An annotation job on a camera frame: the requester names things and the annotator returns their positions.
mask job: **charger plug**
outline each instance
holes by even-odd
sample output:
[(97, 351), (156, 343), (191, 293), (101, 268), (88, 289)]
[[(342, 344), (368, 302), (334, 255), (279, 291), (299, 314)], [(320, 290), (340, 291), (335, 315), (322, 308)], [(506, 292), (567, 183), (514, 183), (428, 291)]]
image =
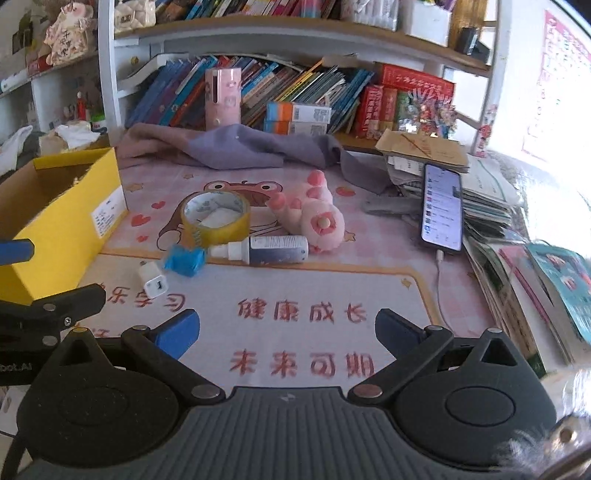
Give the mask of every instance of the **charger plug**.
[(168, 281), (156, 262), (142, 261), (138, 269), (138, 275), (148, 298), (155, 299), (168, 291)]

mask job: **charging cable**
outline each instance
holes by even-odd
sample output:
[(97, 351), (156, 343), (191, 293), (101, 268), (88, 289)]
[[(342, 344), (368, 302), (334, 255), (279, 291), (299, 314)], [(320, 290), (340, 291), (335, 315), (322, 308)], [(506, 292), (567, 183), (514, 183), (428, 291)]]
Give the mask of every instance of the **charging cable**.
[(447, 320), (445, 319), (445, 315), (443, 314), (443, 309), (441, 308), (441, 295), (439, 294), (439, 284), (441, 282), (441, 264), (443, 263), (443, 250), (437, 250), (435, 256), (435, 263), (437, 264), (437, 278), (435, 279), (435, 295), (437, 297), (437, 307), (439, 308), (439, 315), (441, 316), (441, 321), (443, 325), (448, 330), (452, 330), (449, 326)]

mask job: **star print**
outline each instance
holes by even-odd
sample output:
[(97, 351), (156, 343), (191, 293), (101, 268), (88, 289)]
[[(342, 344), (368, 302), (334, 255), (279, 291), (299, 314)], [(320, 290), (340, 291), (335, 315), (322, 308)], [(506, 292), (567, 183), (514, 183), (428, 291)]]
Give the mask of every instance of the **star print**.
[(125, 187), (128, 192), (137, 192), (138, 190), (142, 190), (144, 188), (143, 183), (131, 183)]

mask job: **purple cloth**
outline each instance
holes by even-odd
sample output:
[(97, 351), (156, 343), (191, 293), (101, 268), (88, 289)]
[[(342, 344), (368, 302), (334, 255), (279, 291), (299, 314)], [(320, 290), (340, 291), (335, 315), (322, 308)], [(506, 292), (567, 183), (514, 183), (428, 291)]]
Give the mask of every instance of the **purple cloth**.
[(285, 160), (291, 160), (319, 169), (340, 163), (345, 180), (374, 193), (382, 193), (391, 184), (383, 168), (361, 163), (332, 135), (278, 135), (245, 125), (197, 132), (135, 124), (117, 146), (116, 153), (121, 169), (152, 160), (216, 170), (279, 168)]

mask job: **stuffed toy paw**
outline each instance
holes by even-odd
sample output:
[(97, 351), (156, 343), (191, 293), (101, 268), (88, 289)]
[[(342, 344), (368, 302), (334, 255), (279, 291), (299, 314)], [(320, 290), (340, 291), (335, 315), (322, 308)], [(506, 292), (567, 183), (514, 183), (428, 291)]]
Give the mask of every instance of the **stuffed toy paw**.
[(333, 198), (320, 170), (314, 170), (305, 183), (267, 201), (279, 223), (292, 235), (304, 235), (310, 251), (323, 252), (338, 247), (345, 235), (345, 219), (333, 205)]

